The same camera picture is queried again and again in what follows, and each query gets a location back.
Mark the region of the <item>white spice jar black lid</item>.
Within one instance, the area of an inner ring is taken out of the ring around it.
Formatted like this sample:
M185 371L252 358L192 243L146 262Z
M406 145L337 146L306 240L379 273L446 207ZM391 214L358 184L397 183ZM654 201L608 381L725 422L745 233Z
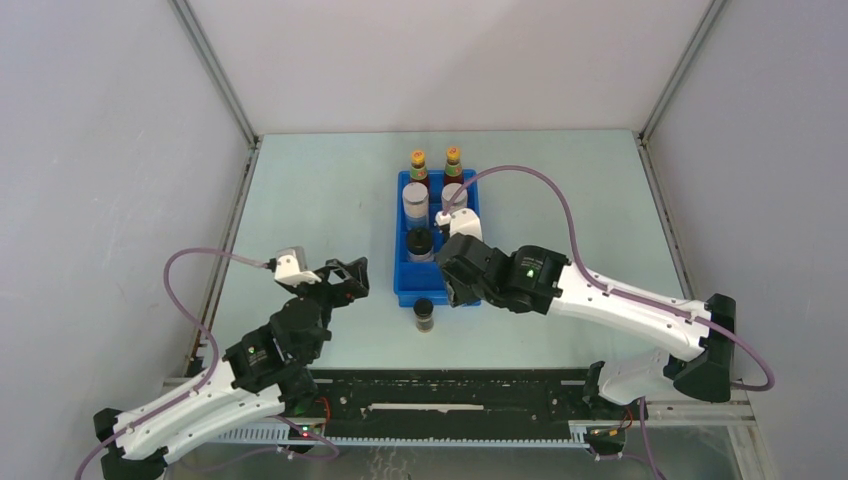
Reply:
M423 263L433 260L433 234L425 227L409 230L405 237L407 260L413 263Z

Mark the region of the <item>small pepper jar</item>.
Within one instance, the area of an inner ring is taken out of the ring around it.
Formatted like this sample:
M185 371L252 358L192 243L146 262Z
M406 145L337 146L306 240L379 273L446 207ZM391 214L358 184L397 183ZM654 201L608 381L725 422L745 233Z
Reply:
M414 303L413 313L416 317L416 328L420 332L427 333L433 329L433 311L434 305L430 299L419 298Z

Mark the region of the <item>clear jar silver lid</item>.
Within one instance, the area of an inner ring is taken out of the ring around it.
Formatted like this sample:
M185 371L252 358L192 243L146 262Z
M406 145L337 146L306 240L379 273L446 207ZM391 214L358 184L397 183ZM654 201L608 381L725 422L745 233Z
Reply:
M402 206L408 230L428 225L429 190L425 184L408 183L402 190Z
M468 205L468 193L461 183L449 183L441 190L441 205L444 211L456 211Z

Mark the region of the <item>red sauce bottle yellow cap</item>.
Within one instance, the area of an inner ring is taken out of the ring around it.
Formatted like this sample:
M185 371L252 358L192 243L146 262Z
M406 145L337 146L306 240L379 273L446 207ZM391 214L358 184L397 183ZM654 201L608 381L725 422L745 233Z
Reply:
M443 184L462 184L464 182L464 170L461 163L461 149L450 146L446 149L446 162L443 172Z

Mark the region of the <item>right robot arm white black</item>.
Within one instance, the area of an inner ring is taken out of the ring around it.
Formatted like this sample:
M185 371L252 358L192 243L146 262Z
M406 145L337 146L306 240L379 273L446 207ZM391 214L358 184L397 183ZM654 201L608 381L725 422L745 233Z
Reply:
M733 344L723 334L735 321L730 297L677 305L617 284L597 287L564 254L539 246L506 254L463 234L451 236L435 260L453 307L484 301L516 314L579 318L652 343L642 356L590 366L581 402L593 417L670 389L710 403L731 398Z

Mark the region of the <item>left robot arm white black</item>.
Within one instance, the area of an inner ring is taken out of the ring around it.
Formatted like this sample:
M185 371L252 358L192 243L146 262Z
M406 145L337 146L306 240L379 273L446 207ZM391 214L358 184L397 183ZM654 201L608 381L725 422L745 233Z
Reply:
M106 408L93 421L106 479L158 479L207 441L272 415L304 416L319 397L310 365L324 343L334 310L368 296L368 261L331 259L315 270L301 248L266 261L235 261L265 269L291 294L269 321L221 349L208 340L212 360L197 376L133 410Z

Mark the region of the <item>blue compartment tray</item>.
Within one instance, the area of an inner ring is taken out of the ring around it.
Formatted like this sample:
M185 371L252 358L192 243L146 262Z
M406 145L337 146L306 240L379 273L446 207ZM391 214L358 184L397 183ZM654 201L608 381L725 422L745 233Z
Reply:
M435 214L442 208L441 194L444 186L443 172L429 170L428 226L433 236L433 253L438 253L444 243L442 233L435 225ZM419 298L428 298L434 305L448 305L448 295L438 265L434 261L412 262L406 245L407 226L403 207L403 189L410 182L410 172L400 171L397 179L395 253L393 289L398 304L410 308Z

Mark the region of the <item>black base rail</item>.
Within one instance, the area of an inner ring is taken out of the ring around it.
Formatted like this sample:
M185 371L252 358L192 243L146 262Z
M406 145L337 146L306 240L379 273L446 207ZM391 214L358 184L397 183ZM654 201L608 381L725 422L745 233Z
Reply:
M637 402L591 393L586 369L331 370L311 372L317 392L285 409L327 422L349 440L547 442L575 439L581 423L627 427Z

